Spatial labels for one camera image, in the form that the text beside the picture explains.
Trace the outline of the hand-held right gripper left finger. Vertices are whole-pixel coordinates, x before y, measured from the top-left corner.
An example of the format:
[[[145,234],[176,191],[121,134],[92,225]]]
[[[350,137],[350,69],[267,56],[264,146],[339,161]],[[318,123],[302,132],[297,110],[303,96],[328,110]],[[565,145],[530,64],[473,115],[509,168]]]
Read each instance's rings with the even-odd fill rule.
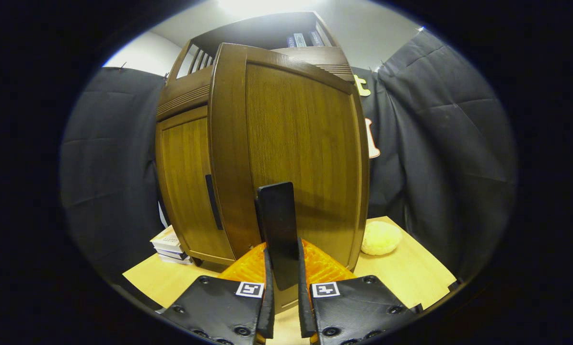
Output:
[[[265,345],[275,320],[266,247],[257,245],[217,277],[197,277],[162,316],[210,345]]]

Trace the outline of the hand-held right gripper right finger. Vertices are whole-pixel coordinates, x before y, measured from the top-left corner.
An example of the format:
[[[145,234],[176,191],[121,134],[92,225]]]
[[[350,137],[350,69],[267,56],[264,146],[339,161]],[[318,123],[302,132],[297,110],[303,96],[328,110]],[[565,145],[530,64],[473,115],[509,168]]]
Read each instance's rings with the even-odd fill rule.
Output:
[[[343,266],[322,264],[325,253],[299,239],[299,320],[310,345],[367,345],[376,337],[404,327],[417,316],[374,275],[313,282],[312,264],[321,269]]]

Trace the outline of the wooden double-door shoe cabinet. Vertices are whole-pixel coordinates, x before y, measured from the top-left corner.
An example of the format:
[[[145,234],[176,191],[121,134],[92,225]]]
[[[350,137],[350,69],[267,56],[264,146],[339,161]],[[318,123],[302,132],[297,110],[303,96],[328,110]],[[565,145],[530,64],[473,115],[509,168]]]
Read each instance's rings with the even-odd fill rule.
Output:
[[[219,46],[222,43],[255,46],[272,51],[273,49],[288,48],[287,37],[293,35],[293,33],[303,33],[307,46],[312,46],[308,37],[308,31],[311,30],[319,32],[324,46],[341,48],[333,35],[327,31],[325,22],[317,13],[311,11],[277,13],[249,18],[221,26],[190,39],[177,57],[166,83],[200,70],[202,68],[201,65],[207,66],[211,57],[216,59]],[[208,108],[210,84],[161,104],[162,90],[156,113],[157,124],[162,120],[197,107],[207,106]],[[212,210],[219,218],[211,174],[207,176],[207,183],[210,190]]]

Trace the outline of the round yellow sponge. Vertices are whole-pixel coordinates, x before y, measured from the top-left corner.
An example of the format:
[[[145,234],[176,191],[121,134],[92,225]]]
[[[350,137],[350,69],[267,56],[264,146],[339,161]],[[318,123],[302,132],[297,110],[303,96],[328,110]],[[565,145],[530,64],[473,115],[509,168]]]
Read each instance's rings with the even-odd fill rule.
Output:
[[[392,253],[402,238],[402,230],[397,225],[384,221],[371,221],[365,227],[361,251],[374,256]]]

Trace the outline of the white and orange book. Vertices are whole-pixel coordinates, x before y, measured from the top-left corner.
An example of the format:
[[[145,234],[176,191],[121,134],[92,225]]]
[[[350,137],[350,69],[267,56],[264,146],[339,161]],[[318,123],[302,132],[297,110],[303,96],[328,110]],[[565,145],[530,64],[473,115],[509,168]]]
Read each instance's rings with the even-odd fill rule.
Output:
[[[183,253],[185,251],[172,225],[152,238],[150,243],[157,250],[170,251],[173,253]]]

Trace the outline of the black backdrop cloth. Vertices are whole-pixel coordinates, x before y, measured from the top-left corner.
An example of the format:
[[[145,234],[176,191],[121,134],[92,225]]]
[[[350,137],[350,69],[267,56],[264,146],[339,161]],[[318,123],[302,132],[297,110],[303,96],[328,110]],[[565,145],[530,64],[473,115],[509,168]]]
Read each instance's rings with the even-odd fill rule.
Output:
[[[380,155],[370,162],[370,218],[388,216],[459,280],[492,258],[512,213],[518,164],[508,116],[483,75],[430,31],[376,72],[354,68]],[[70,234],[109,280],[151,254],[159,218],[151,115],[165,81],[101,68],[63,133],[60,199]]]

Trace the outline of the ceiling light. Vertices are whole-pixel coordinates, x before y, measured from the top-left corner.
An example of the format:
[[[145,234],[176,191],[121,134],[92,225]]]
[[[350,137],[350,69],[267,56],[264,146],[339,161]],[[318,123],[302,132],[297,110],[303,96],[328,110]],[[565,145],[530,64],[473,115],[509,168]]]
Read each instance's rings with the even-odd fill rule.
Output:
[[[217,0],[223,11],[233,15],[264,15],[298,12],[324,0]]]

